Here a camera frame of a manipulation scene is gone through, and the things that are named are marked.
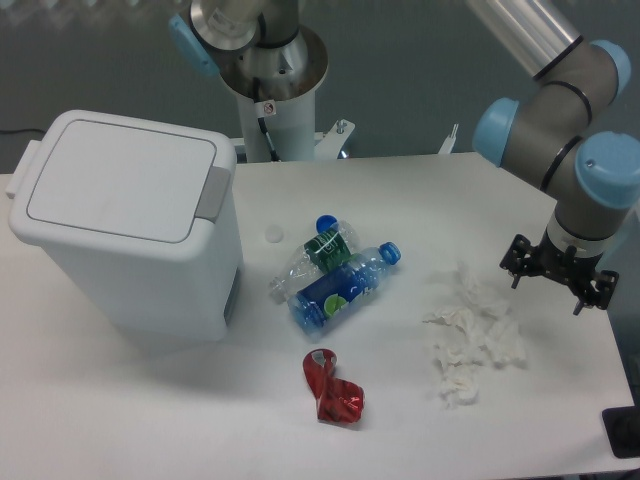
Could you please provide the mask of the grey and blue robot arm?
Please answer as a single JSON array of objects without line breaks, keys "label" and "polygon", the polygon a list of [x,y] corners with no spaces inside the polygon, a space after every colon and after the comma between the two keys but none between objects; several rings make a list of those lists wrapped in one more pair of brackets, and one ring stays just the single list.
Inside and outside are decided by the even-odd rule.
[{"label": "grey and blue robot arm", "polygon": [[[517,236],[501,261],[514,280],[567,286],[577,308],[606,309],[618,282],[599,261],[639,200],[639,143],[588,135],[631,76],[625,51],[587,42],[548,1],[473,1],[470,9],[538,85],[527,102],[495,101],[472,145],[496,167],[556,202],[538,245]],[[234,93],[250,161],[337,158],[352,131],[315,129],[315,90],[328,69],[321,39],[294,1],[191,1],[168,23],[182,56]]]}]

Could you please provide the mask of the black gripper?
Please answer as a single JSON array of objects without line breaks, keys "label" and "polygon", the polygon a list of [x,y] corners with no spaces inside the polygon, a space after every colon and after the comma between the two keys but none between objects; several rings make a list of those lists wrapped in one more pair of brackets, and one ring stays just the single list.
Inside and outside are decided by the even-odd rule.
[{"label": "black gripper", "polygon": [[600,253],[593,257],[578,257],[573,247],[561,251],[546,240],[534,248],[526,237],[517,234],[503,256],[500,268],[512,278],[512,289],[517,288],[522,278],[530,276],[543,276],[563,285],[573,285],[577,298],[573,314],[579,315],[583,309],[607,310],[617,287],[617,272],[595,272],[602,256]]}]

